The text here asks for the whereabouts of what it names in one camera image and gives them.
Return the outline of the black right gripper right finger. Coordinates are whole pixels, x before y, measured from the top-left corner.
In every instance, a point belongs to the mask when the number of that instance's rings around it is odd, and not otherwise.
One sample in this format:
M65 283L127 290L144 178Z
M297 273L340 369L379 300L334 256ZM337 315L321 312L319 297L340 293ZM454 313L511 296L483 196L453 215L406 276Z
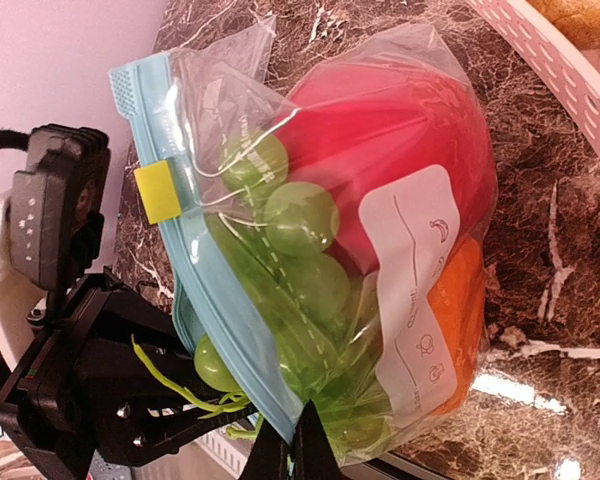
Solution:
M309 401L296 426L293 441L293 478L342 480L315 404Z

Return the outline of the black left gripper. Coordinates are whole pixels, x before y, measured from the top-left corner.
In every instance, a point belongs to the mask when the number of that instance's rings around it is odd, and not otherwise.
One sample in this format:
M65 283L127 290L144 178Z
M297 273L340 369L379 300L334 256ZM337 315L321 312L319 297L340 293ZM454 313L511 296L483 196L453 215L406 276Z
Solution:
M168 379L198 386L170 317L110 271L89 274L1 380L0 425L43 476L84 479L95 455L141 467L255 412L205 418L173 395L127 398L169 393L134 344Z

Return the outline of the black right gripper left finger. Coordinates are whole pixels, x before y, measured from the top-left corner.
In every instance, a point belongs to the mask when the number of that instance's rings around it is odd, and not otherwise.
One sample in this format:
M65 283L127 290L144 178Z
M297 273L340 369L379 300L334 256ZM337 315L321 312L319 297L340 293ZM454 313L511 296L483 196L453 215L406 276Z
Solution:
M289 445L263 420L239 480L288 480Z

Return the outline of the green grape bunch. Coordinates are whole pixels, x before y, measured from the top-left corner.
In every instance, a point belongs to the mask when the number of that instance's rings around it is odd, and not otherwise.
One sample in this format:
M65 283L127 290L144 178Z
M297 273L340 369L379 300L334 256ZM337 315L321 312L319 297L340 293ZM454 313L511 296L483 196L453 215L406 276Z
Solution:
M213 154L237 198L205 206L193 157L164 134L138 133L142 193L171 195L174 213L159 225L175 285L173 322L202 381L220 393L204 400L191 388L167 387L205 418L249 405L289 439L312 401L342 465L380 455L392 427L376 381L379 314L362 277L343 267L331 245L277 247L269 226L308 231L319 214L337 216L321 186L292 181L276 133L257 132Z

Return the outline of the clear zip bag blue zipper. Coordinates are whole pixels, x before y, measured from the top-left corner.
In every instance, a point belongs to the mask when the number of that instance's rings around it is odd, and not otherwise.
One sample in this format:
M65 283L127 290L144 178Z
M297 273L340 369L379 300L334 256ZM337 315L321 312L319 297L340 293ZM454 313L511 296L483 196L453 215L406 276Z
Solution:
M496 201L489 129L436 29L403 24L263 82L272 33L114 68L134 176L174 275L207 419L254 408L283 439L313 405L340 466L456 410L475 378Z

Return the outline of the orange persimmon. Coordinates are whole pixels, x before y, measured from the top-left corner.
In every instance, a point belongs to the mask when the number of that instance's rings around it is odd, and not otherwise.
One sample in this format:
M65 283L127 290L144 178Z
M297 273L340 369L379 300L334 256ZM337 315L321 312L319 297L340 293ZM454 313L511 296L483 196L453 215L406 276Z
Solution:
M468 395L483 340L485 297L482 246L466 236L428 294L457 379L455 392L433 411L435 415L456 410Z

